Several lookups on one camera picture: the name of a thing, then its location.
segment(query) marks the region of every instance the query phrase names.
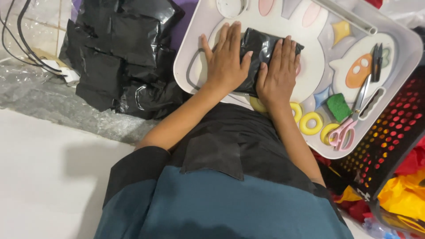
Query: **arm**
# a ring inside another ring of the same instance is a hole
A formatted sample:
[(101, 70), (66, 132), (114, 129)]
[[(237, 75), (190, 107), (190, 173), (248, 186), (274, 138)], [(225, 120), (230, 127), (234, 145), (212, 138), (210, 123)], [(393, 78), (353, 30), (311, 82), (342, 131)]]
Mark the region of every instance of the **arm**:
[(295, 56), (296, 42), (288, 36), (279, 40), (273, 51), (270, 68), (262, 63), (258, 73), (257, 93), (267, 108), (290, 160), (313, 182), (325, 186), (313, 153), (305, 142), (292, 115), (289, 100), (295, 87), (300, 55)]
[(227, 94), (235, 90), (248, 76), (252, 52), (241, 63), (241, 23), (223, 25), (214, 52), (207, 37), (201, 37), (208, 62), (207, 82), (187, 102), (162, 120), (146, 134), (137, 148), (158, 146), (170, 150)]

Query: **black basket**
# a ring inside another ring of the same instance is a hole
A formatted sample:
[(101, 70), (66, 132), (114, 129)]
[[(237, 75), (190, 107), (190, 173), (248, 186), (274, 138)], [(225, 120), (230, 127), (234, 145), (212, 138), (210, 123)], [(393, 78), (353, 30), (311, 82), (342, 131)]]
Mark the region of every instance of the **black basket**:
[[(369, 204), (384, 225), (425, 237), (425, 222), (389, 213), (378, 194), (425, 134), (425, 67), (418, 67), (387, 105), (357, 147), (332, 160), (334, 169)], [(333, 182), (326, 182), (332, 188)]]

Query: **white tile floor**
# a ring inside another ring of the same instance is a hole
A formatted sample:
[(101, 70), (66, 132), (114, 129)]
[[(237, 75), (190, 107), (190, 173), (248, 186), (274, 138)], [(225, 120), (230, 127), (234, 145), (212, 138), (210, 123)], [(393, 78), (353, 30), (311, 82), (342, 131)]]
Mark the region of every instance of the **white tile floor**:
[[(133, 147), (0, 110), (0, 239), (92, 238), (109, 170)], [(369, 239), (347, 221), (354, 237)]]

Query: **yellow fabric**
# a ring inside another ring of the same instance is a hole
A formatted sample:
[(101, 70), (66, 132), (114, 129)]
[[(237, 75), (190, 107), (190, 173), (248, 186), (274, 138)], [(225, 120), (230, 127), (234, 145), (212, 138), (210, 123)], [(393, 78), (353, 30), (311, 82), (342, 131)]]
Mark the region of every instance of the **yellow fabric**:
[(354, 192), (354, 189), (351, 186), (348, 186), (344, 190), (343, 197), (339, 201), (337, 201), (336, 203), (342, 203), (343, 201), (355, 202), (355, 201), (359, 201), (361, 199), (362, 198)]
[(380, 205), (391, 213), (425, 221), (425, 169), (388, 180), (378, 195)]

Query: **green scouring pad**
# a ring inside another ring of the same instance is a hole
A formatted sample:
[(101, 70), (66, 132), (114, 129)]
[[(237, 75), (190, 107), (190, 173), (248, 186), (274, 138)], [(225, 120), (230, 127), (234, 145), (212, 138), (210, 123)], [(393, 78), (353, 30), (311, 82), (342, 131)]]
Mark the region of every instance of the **green scouring pad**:
[(328, 105), (329, 110), (335, 116), (335, 119), (337, 119), (337, 121), (340, 123), (343, 119), (352, 113), (350, 107), (347, 105), (347, 102), (345, 102), (342, 93), (334, 94), (333, 96), (329, 97), (326, 104)]

